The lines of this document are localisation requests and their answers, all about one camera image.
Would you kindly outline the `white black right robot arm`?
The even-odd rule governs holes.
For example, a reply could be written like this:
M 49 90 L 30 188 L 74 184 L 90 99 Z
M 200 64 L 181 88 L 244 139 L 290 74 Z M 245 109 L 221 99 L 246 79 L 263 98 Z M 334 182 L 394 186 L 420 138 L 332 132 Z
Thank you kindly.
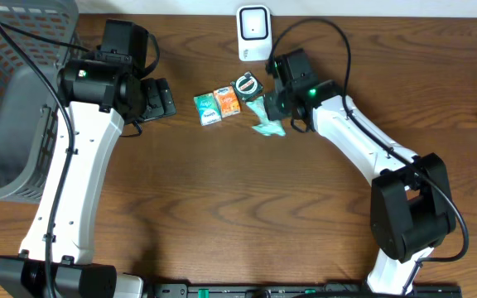
M 271 120 L 302 120 L 306 132 L 333 143 L 371 186 L 370 228 L 379 246 L 369 291 L 417 294 L 413 282 L 434 248 L 455 230 L 446 166 L 388 137 L 334 80 L 320 81 L 304 50 L 271 58 L 275 89 L 265 98 Z

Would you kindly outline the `orange Kleenex tissue pack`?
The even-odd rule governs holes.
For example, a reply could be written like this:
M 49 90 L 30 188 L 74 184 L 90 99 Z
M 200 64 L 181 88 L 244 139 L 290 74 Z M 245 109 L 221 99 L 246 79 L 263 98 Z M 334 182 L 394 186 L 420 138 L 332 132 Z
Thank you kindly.
M 241 112 L 239 100 L 232 86 L 226 86 L 213 91 L 214 98 L 219 105 L 222 118 Z

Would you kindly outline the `mint green wipes pouch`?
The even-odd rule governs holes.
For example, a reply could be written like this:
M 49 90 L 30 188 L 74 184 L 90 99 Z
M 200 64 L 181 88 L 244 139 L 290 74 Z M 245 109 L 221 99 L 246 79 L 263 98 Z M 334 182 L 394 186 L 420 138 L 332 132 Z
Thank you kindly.
M 260 96 L 252 101 L 248 101 L 246 105 L 258 116 L 259 124 L 252 126 L 256 132 L 264 135 L 278 135 L 280 137 L 285 137 L 286 132 L 282 126 L 280 120 L 269 120 L 267 116 L 266 109 L 264 108 L 264 97 Z

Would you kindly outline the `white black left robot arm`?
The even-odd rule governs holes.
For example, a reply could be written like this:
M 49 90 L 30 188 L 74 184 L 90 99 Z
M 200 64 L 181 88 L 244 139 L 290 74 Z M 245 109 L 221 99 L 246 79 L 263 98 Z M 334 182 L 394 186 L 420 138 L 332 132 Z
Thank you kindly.
M 146 297 L 145 281 L 94 263 L 105 172 L 127 125 L 176 113 L 169 84 L 153 79 L 153 34 L 107 20 L 100 47 L 69 60 L 46 87 L 59 124 L 36 217 L 16 256 L 0 257 L 0 287 L 14 297 Z

